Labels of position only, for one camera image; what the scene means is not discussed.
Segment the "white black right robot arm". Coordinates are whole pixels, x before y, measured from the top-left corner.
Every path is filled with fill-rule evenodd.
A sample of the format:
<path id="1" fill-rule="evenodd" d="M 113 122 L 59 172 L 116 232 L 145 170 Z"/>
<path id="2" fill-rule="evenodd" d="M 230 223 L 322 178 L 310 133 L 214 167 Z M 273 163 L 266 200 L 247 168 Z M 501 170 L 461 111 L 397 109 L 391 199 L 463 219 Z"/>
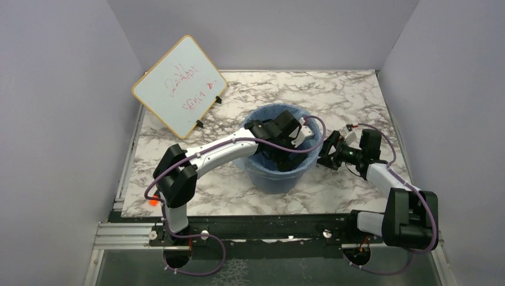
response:
<path id="1" fill-rule="evenodd" d="M 349 145 L 352 126 L 347 133 L 333 131 L 324 141 L 317 162 L 337 170 L 351 164 L 358 176 L 387 196 L 385 210 L 371 212 L 353 210 L 351 222 L 344 225 L 344 236 L 357 243 L 367 234 L 383 239 L 387 246 L 409 248 L 426 253 L 438 245 L 438 197 L 409 184 L 391 163 L 381 159 L 381 143 L 385 135 L 372 128 L 362 130 L 359 147 Z"/>

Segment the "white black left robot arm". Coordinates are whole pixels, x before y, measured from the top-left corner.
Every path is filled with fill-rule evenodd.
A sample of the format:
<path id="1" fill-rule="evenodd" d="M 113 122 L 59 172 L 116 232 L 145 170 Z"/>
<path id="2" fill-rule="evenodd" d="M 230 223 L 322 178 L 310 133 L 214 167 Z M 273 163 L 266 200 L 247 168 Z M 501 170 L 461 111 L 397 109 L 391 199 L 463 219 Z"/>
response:
<path id="1" fill-rule="evenodd" d="M 209 171 L 255 155 L 264 157 L 275 171 L 290 172 L 298 167 L 309 154 L 300 146 L 316 135 L 307 119 L 297 119 L 285 110 L 274 119 L 250 120 L 233 134 L 207 145 L 169 147 L 154 172 L 153 183 L 164 203 L 166 239 L 175 245 L 186 240 L 187 204 L 195 195 L 197 180 Z"/>

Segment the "blue plastic trash bin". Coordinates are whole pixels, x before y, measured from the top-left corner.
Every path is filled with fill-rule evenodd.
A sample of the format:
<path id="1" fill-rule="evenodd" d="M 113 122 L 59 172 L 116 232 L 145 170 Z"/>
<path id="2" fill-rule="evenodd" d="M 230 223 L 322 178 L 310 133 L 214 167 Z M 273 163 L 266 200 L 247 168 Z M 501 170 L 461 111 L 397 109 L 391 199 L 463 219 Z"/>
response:
<path id="1" fill-rule="evenodd" d="M 254 186 L 266 194 L 287 193 L 299 183 L 305 170 L 280 172 L 274 170 L 253 170 L 248 176 Z"/>

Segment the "light blue trash bag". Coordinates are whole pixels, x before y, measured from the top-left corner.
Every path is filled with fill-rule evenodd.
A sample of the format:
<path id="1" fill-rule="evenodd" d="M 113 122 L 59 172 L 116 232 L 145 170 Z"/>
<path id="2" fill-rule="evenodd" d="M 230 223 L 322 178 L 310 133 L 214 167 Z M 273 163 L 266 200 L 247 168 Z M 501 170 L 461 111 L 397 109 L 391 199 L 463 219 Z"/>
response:
<path id="1" fill-rule="evenodd" d="M 273 120 L 276 116 L 280 115 L 283 111 L 289 111 L 297 120 L 309 117 L 306 120 L 306 126 L 308 126 L 313 137 L 305 140 L 297 149 L 305 150 L 312 148 L 313 150 L 307 153 L 307 157 L 302 161 L 298 167 L 281 172 L 273 161 L 267 159 L 262 155 L 262 153 L 255 154 L 249 157 L 243 157 L 235 160 L 233 163 L 239 169 L 246 171 L 250 175 L 264 177 L 267 179 L 281 180 L 281 179 L 291 179 L 301 177 L 305 172 L 310 170 L 316 165 L 316 160 L 319 155 L 319 151 L 322 149 L 322 142 L 326 136 L 326 127 L 321 126 L 317 122 L 319 118 L 313 116 L 309 111 L 299 107 L 297 105 L 290 104 L 268 104 L 257 108 L 252 111 L 242 122 L 241 126 L 244 127 L 247 123 L 253 120 Z"/>

